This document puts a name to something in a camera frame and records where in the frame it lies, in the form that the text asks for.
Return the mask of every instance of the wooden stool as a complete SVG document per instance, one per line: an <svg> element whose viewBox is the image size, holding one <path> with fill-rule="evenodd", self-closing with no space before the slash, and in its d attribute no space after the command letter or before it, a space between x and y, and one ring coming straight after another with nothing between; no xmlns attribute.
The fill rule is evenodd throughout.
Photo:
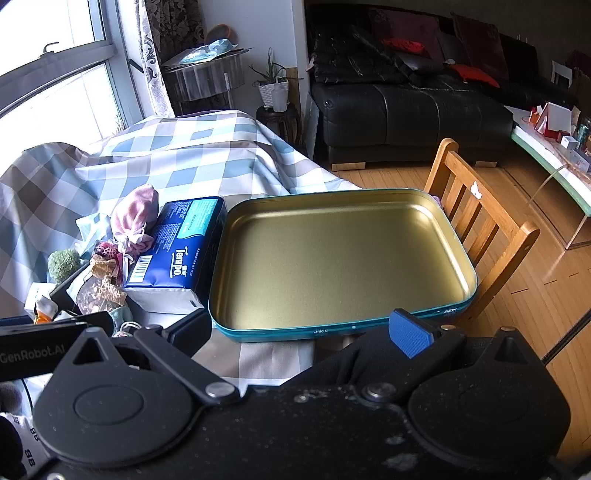
<svg viewBox="0 0 591 480"><path fill-rule="evenodd" d="M285 112L275 112L272 108L259 107L256 111L256 119L273 130L292 147L297 148L301 145L301 119L293 103L287 106Z"/></svg>

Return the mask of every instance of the blue gripper pad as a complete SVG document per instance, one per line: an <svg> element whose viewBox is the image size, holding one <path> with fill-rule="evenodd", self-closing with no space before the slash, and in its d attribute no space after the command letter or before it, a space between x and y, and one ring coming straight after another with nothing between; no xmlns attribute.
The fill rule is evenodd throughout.
<svg viewBox="0 0 591 480"><path fill-rule="evenodd" d="M388 322L390 339L409 358L420 354L435 341L433 334L419 327L412 318L410 314L407 317L403 312L394 310Z"/></svg>

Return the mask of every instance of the checkered tablecloth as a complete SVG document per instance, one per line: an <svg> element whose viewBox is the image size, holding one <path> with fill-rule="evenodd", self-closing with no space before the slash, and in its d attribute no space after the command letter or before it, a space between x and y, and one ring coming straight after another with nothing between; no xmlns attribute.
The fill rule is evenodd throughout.
<svg viewBox="0 0 591 480"><path fill-rule="evenodd" d="M146 183L158 190L160 206L219 195L228 208L255 197L357 188L239 111L148 118L92 154L63 143L39 145L0 177L1 316L22 314L31 283L48 281L47 257L80 238L76 219L110 215ZM241 345L214 332L197 357L237 382L273 383L307 368L312 351L312 342Z"/></svg>

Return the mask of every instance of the window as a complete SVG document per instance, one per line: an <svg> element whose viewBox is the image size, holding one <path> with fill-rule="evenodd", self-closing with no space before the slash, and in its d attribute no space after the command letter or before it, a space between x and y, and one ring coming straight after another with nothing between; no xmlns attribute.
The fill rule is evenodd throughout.
<svg viewBox="0 0 591 480"><path fill-rule="evenodd" d="M11 0L0 25L0 173L39 143L88 150L143 118L116 0Z"/></svg>

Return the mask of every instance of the barcode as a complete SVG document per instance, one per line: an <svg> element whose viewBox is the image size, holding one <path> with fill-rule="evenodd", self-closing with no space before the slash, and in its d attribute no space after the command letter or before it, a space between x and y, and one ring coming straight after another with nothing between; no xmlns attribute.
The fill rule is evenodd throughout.
<svg viewBox="0 0 591 480"><path fill-rule="evenodd" d="M152 261L152 255L144 255L138 258L135 264L134 271L129 278L130 283L139 283L144 281L144 275L148 269L148 265Z"/></svg>

